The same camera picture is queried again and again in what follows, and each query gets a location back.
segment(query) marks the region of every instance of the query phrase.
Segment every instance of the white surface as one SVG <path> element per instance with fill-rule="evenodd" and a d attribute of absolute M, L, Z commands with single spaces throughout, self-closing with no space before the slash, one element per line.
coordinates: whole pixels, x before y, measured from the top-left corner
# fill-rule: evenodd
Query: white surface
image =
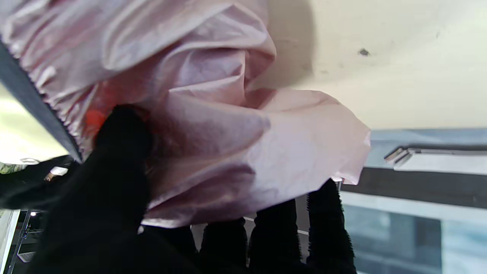
<path fill-rule="evenodd" d="M 68 152 L 0 84 L 0 162 L 25 164 L 21 159 L 45 161 Z"/>
<path fill-rule="evenodd" d="M 459 221 L 487 225 L 487 210 L 485 209 L 358 194 L 346 191 L 341 191 L 340 197 L 344 205 L 439 219 L 441 221 Z"/>
<path fill-rule="evenodd" d="M 412 154 L 394 170 L 487 175 L 487 156 Z"/>
<path fill-rule="evenodd" d="M 0 209 L 0 273 L 3 273 L 7 261 L 10 246 L 15 234 L 15 227 L 20 215 L 20 210 Z"/>
<path fill-rule="evenodd" d="M 278 59 L 259 86 L 324 91 L 372 129 L 487 126 L 487 1 L 269 0 L 269 10 Z"/>

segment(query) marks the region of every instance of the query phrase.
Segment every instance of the black fabric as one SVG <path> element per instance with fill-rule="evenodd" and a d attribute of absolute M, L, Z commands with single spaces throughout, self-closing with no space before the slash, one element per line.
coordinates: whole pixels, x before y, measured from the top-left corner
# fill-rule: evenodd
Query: black fabric
<path fill-rule="evenodd" d="M 54 167 L 68 168 L 64 176 L 44 181 Z M 79 164 L 70 156 L 60 156 L 27 166 L 24 170 L 0 175 L 0 208 L 46 211 L 61 197 L 62 188 Z"/>
<path fill-rule="evenodd" d="M 308 265 L 326 273 L 355 274 L 354 251 L 345 230 L 345 219 L 337 185 L 328 180 L 308 195 Z"/>
<path fill-rule="evenodd" d="M 244 224 L 244 218 L 208 224 L 203 232 L 200 254 L 214 256 L 244 269 L 247 264 L 247 232 Z"/>
<path fill-rule="evenodd" d="M 42 97 L 25 71 L 19 66 L 19 62 L 10 55 L 1 42 L 0 60 L 2 84 L 76 161 L 81 162 L 81 154 L 75 140 L 49 105 L 42 101 Z"/>

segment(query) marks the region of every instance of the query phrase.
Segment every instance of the pink plastic bag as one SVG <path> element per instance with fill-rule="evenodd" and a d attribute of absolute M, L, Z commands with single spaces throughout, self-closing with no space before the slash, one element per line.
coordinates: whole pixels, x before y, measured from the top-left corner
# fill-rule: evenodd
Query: pink plastic bag
<path fill-rule="evenodd" d="M 3 43 L 87 157 L 117 104 L 160 137 L 144 223 L 241 217 L 356 184 L 370 130 L 317 91 L 249 90 L 274 60 L 263 0 L 10 0 Z"/>

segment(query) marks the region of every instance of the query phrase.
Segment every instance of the gloved hand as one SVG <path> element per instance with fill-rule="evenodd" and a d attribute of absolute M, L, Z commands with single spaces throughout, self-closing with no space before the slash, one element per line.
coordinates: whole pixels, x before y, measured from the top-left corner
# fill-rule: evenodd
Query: gloved hand
<path fill-rule="evenodd" d="M 152 134 L 145 122 L 128 105 L 114 107 L 95 139 L 95 149 L 106 149 L 115 157 L 132 161 L 145 160 L 152 145 Z"/>

